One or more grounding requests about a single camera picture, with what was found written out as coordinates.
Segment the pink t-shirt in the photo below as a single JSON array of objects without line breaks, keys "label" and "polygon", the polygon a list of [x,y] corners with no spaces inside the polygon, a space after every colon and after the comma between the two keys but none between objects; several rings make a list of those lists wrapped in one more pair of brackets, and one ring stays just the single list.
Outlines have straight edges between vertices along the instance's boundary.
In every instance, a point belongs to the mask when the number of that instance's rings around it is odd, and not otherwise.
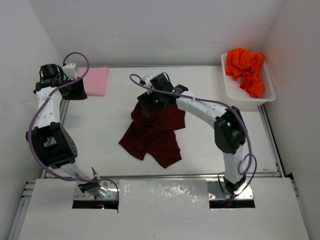
[{"label": "pink t-shirt", "polygon": [[90,67],[83,78],[85,93],[88,96],[104,97],[107,91],[109,69],[107,67]]}]

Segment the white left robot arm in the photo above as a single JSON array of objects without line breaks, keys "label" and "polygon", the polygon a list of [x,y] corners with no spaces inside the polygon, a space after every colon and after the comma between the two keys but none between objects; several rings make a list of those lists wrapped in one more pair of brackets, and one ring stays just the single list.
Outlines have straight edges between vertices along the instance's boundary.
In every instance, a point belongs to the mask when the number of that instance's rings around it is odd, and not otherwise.
[{"label": "white left robot arm", "polygon": [[87,98],[83,81],[77,80],[78,69],[75,63],[40,67],[40,79],[33,91],[39,114],[31,123],[31,130],[26,132],[26,139],[31,142],[31,152],[45,167],[63,171],[82,193],[96,197],[102,189],[98,174],[77,159],[76,144],[61,124],[61,103]]}]

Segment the dark red t-shirt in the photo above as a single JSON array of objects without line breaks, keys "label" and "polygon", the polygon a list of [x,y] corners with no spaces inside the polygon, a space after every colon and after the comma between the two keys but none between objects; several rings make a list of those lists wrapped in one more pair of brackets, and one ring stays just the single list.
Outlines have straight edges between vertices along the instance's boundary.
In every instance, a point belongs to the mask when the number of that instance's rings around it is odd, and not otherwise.
[{"label": "dark red t-shirt", "polygon": [[132,122],[119,144],[141,161],[146,154],[151,155],[165,169],[182,160],[175,131],[186,127],[185,115],[183,110],[165,106],[146,117],[137,103],[131,112]]}]

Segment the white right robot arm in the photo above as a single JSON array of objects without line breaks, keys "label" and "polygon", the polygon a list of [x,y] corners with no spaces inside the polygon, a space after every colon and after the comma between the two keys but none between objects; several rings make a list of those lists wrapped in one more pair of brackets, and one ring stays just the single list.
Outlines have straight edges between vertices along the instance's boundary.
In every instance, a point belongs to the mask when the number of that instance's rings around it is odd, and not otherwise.
[{"label": "white right robot arm", "polygon": [[171,106],[188,112],[213,128],[214,142],[223,153],[224,185],[229,194],[234,194],[246,180],[240,173],[243,161],[245,131],[237,117],[226,107],[197,100],[196,95],[183,85],[177,85],[170,94],[146,91],[137,97],[145,117]]}]

